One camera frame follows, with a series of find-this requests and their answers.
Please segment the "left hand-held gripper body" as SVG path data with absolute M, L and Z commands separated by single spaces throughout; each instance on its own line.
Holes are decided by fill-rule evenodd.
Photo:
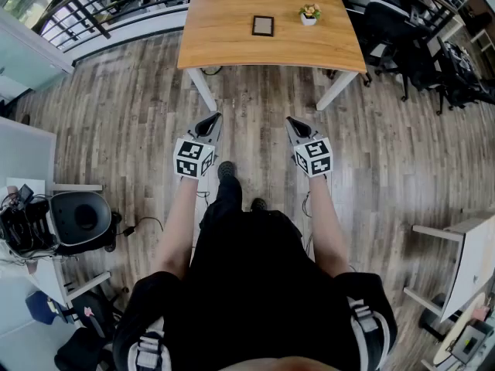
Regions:
M 214 111 L 210 114 L 212 113 L 218 113 L 218 119 L 209 136 L 200 137 L 196 134 L 196 123 L 203 118 L 200 117 L 189 125 L 185 135 L 177 139 L 173 152 L 173 168 L 176 175 L 200 179 L 214 164 L 223 121 L 220 112 Z

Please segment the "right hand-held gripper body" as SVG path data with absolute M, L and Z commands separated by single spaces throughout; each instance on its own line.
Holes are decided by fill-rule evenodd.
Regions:
M 290 118 L 305 122 L 310 126 L 309 137 L 297 137 L 289 123 Z M 288 116 L 285 128 L 292 146 L 293 160 L 308 178 L 325 175 L 333 170 L 333 151 L 329 139 L 312 122 Z

